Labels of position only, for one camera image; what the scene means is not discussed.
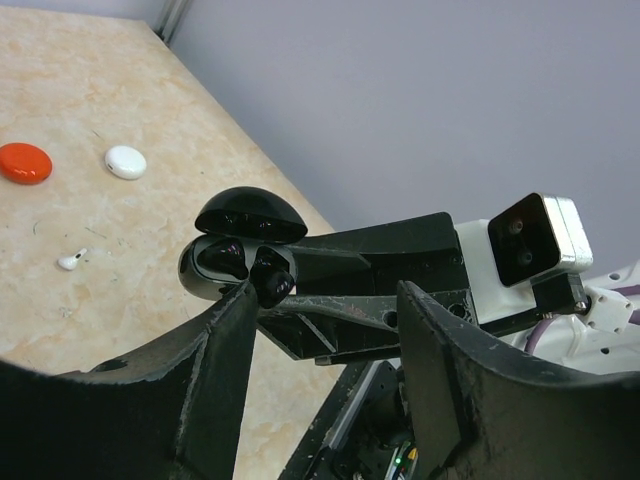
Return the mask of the black earbud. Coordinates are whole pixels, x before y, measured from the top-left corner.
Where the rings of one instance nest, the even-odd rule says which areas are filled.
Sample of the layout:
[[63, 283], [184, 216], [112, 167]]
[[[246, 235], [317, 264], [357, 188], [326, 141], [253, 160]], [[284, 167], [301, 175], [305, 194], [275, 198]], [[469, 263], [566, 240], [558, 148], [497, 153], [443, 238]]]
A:
[[259, 305], [264, 309], [278, 305], [295, 286], [288, 260], [267, 246], [259, 247], [256, 252], [250, 282], [256, 290]]

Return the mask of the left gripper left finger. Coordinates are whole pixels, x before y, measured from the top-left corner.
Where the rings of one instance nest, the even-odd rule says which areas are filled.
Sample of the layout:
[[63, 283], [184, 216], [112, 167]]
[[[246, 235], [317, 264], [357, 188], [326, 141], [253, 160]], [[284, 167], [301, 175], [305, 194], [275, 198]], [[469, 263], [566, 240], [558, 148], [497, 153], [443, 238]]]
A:
[[1, 366], [5, 479], [229, 479], [258, 303], [243, 284], [88, 372]]

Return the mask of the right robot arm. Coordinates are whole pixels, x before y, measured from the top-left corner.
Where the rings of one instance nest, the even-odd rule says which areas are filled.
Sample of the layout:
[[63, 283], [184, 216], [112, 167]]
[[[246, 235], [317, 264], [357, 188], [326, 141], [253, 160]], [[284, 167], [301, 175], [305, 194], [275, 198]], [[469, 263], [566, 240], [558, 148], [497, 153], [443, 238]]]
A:
[[260, 331], [319, 365], [402, 358], [418, 336], [397, 307], [410, 282], [448, 316], [529, 355], [605, 374], [639, 366], [639, 269], [584, 278], [593, 254], [574, 204], [533, 195], [491, 220], [436, 213], [292, 244], [295, 295]]

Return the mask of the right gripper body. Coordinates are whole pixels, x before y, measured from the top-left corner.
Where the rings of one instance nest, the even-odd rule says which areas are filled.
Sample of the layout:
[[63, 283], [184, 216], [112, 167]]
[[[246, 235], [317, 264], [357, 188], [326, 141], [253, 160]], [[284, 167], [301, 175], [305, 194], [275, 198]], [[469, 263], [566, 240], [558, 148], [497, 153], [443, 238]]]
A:
[[510, 345], [538, 345], [550, 321], [538, 311], [531, 284], [502, 284], [488, 233], [487, 220], [455, 226], [467, 271], [475, 315], [486, 333]]

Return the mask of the black earbud case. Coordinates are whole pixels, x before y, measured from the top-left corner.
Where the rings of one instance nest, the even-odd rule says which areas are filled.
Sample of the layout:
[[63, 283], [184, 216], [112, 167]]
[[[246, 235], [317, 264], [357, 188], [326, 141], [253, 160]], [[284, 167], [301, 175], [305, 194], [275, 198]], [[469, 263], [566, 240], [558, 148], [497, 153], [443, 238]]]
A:
[[235, 286], [251, 283], [250, 270], [262, 246], [288, 260], [296, 285], [297, 266], [288, 246], [303, 239], [308, 228], [278, 195], [250, 186], [226, 189], [204, 205], [194, 225], [200, 236], [184, 248], [178, 265], [188, 293], [218, 301]]

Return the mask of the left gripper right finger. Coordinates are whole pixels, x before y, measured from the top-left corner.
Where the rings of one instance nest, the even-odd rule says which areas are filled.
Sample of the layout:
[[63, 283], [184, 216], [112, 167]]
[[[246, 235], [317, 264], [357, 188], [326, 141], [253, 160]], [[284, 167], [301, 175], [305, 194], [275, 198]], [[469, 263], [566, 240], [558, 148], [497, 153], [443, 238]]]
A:
[[524, 353], [397, 286], [420, 479], [635, 479], [639, 376]]

